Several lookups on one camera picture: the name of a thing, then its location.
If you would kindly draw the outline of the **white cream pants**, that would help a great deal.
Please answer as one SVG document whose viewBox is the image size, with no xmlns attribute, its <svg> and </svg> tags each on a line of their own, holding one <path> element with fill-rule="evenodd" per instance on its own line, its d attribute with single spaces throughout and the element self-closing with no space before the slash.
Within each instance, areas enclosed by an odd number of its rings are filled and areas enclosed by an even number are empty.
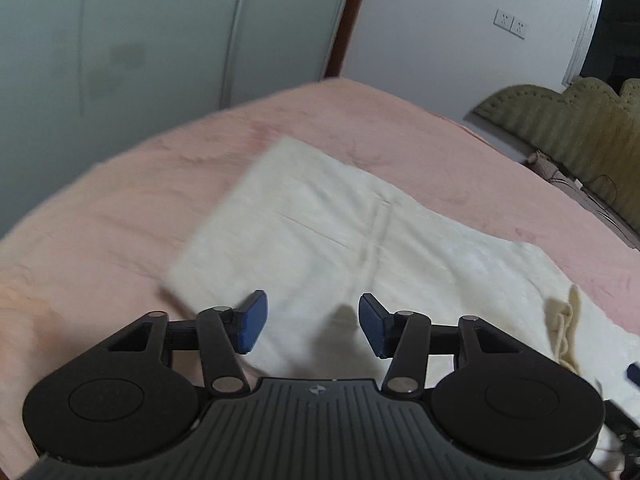
<svg viewBox="0 0 640 480">
<path fill-rule="evenodd" d="M 201 312 L 268 297 L 247 357 L 255 375 L 381 379 L 359 328 L 361 295 L 452 324 L 474 314 L 567 365 L 629 414 L 639 339 L 538 247 L 474 230 L 293 139 L 273 145 L 186 244 L 166 288 Z"/>
</svg>

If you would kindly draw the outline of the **pink bed blanket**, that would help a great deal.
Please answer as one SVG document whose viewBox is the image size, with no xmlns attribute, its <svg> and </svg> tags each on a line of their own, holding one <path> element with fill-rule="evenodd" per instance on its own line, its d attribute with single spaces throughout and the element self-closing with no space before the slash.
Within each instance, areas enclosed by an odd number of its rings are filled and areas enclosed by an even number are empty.
<svg viewBox="0 0 640 480">
<path fill-rule="evenodd" d="M 149 310 L 186 240 L 282 136 L 398 186 L 470 228 L 540 247 L 628 332 L 639 255 L 479 136 L 346 79 L 283 92 L 156 136 L 52 197 L 1 243 L 1 473 L 36 461 L 22 405 L 38 380 Z"/>
</svg>

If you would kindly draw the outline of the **olive green upholstered headboard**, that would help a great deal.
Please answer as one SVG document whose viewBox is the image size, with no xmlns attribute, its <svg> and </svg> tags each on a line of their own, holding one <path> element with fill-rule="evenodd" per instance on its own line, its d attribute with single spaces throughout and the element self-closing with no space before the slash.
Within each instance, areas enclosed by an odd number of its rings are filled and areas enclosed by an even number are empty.
<svg viewBox="0 0 640 480">
<path fill-rule="evenodd" d="M 520 84 L 504 88 L 473 113 L 564 166 L 639 229 L 639 81 L 619 92 L 582 78 L 563 92 Z"/>
</svg>

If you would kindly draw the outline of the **sliding wardrobe with flower decals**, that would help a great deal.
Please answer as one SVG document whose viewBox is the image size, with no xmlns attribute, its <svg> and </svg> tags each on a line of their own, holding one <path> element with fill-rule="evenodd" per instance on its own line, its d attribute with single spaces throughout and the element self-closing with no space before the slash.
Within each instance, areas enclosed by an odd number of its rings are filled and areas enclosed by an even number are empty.
<svg viewBox="0 0 640 480">
<path fill-rule="evenodd" d="M 1 0 L 1 227 L 154 134 L 323 76 L 346 0 Z"/>
</svg>

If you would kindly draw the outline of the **white window frame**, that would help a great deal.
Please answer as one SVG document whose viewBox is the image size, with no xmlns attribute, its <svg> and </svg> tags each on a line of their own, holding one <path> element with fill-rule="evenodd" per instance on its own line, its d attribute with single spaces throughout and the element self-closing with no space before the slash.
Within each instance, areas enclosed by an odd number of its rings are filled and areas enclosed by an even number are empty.
<svg viewBox="0 0 640 480">
<path fill-rule="evenodd" d="M 597 27 L 601 6 L 602 0 L 588 0 L 587 12 L 578 30 L 574 50 L 562 80 L 564 87 L 570 86 L 580 77 L 580 72 L 584 67 L 593 34 Z"/>
</svg>

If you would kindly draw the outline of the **white wall socket plate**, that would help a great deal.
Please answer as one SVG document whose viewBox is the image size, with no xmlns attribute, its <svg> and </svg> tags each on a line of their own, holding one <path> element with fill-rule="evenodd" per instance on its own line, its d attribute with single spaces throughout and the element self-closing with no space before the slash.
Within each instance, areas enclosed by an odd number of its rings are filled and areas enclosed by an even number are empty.
<svg viewBox="0 0 640 480">
<path fill-rule="evenodd" d="M 496 11 L 494 25 L 520 39 L 526 38 L 528 25 L 506 11 L 500 9 Z"/>
</svg>

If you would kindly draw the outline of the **brown wooden door frame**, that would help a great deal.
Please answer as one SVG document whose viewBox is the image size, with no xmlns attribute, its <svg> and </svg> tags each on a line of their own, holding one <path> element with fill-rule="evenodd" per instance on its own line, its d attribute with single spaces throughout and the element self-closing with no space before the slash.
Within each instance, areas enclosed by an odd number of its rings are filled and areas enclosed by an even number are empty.
<svg viewBox="0 0 640 480">
<path fill-rule="evenodd" d="M 324 72 L 326 78 L 336 78 L 341 75 L 362 2 L 363 0 L 345 0 L 329 61 L 326 63 L 326 71 Z"/>
</svg>

